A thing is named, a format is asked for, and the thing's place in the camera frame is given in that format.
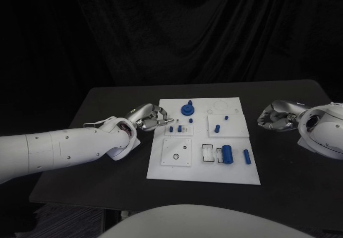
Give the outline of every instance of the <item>blue plastic part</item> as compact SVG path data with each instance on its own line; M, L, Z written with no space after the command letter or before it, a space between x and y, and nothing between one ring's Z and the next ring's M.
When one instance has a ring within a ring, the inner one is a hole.
M232 164L233 163L233 156L232 156L232 148L229 145L222 147L222 154L223 154L223 163Z
M216 129L215 129L215 132L216 132L216 133L219 132L219 129L220 129L220 126L216 125Z
M248 150L243 150L243 154L245 154L245 162L246 162L246 164L249 165L249 164L252 163L252 161L251 161L251 157L249 157L249 152L248 152Z
M193 102L190 100L187 101L187 104L182 106L180 113L184 116L190 116L194 113Z

